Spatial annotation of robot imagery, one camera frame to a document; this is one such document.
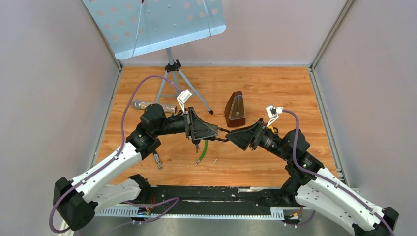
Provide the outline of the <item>green cable lock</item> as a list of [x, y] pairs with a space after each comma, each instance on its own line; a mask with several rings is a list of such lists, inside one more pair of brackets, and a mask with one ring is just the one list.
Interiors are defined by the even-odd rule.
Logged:
[[[199, 163], [202, 161], [202, 159], [205, 157], [205, 154], [207, 152], [207, 149], [208, 149], [208, 140], [205, 140], [203, 151], [202, 151], [200, 157], [198, 158], [198, 160], [196, 161], [195, 167], [197, 167], [199, 165]], [[157, 153], [157, 151], [154, 151], [152, 153], [152, 155], [153, 155], [154, 160], [155, 160], [155, 162], [157, 164], [157, 168], [159, 170], [162, 170], [163, 169], [163, 162], [161, 161], [161, 159], [160, 159], [159, 154]]]

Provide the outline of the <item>yellow padlock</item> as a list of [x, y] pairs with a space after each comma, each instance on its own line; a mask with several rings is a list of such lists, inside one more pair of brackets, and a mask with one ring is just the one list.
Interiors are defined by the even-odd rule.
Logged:
[[269, 126], [268, 129], [271, 130], [274, 134], [278, 134], [278, 132], [279, 132], [278, 128], [273, 127], [273, 126]]

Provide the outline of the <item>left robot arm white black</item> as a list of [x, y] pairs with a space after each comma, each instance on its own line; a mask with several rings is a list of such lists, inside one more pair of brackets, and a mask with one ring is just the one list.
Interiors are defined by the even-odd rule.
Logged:
[[148, 105], [136, 129], [129, 136], [123, 136], [121, 145], [107, 158], [71, 180], [61, 177], [55, 182], [50, 229], [58, 234], [67, 231], [54, 227], [56, 212], [67, 223], [68, 230], [77, 231], [97, 213], [114, 205], [131, 200], [147, 202], [150, 199], [150, 184], [141, 175], [133, 175], [120, 184], [109, 183], [126, 169], [152, 155], [161, 145], [159, 136], [184, 133], [197, 145], [201, 140], [216, 140], [218, 131], [217, 125], [200, 119], [192, 107], [166, 116], [160, 104]]

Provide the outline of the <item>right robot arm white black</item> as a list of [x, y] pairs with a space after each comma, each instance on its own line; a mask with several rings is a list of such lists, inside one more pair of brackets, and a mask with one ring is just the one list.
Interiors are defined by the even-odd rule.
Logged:
[[300, 130], [283, 138], [262, 119], [231, 131], [226, 138], [242, 150], [263, 148], [287, 162], [289, 179], [281, 187], [287, 205], [308, 207], [332, 220], [353, 236], [392, 236], [399, 213], [373, 204], [349, 188], [307, 150], [310, 144]]

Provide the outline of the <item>brown wooden metronome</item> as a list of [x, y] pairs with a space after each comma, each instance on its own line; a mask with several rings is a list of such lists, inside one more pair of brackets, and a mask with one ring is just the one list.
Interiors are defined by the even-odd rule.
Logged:
[[241, 127], [246, 124], [243, 94], [234, 92], [226, 103], [224, 110], [226, 125], [229, 128]]

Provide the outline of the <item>glittery silver microphone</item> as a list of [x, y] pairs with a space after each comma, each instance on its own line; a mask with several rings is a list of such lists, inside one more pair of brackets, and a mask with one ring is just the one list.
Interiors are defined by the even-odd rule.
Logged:
[[[152, 102], [145, 102], [141, 100], [134, 100], [132, 102], [132, 107], [136, 110], [145, 110], [147, 106], [154, 105]], [[175, 114], [177, 112], [177, 106], [175, 105], [167, 105], [167, 104], [160, 104], [162, 106], [163, 111], [166, 113]]]

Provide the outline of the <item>light blue music stand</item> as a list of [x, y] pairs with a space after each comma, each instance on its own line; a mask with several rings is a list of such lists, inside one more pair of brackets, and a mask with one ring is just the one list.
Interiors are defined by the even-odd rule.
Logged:
[[181, 77], [210, 114], [212, 108], [197, 92], [172, 54], [174, 46], [220, 35], [226, 21], [220, 0], [84, 0], [117, 60], [165, 50], [167, 77]]

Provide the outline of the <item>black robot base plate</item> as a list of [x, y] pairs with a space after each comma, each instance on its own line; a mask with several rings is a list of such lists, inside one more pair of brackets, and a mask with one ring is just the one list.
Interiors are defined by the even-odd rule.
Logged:
[[300, 209], [294, 197], [272, 187], [155, 185], [132, 203], [160, 203], [174, 197], [179, 201], [169, 214], [255, 216], [269, 215], [271, 207]]

